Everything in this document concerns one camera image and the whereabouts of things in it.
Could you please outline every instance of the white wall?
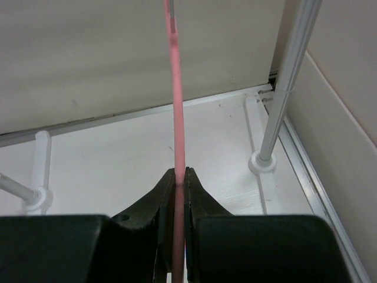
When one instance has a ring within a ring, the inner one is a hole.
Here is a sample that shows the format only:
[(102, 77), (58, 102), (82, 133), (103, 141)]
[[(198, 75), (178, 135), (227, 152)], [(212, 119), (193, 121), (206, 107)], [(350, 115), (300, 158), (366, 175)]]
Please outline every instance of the white wall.
[[(267, 82), (284, 1), (176, 1), (184, 98)], [(0, 133), (171, 102), (163, 0), (0, 3)]]
[(325, 0), (289, 116), (377, 282), (377, 2)]

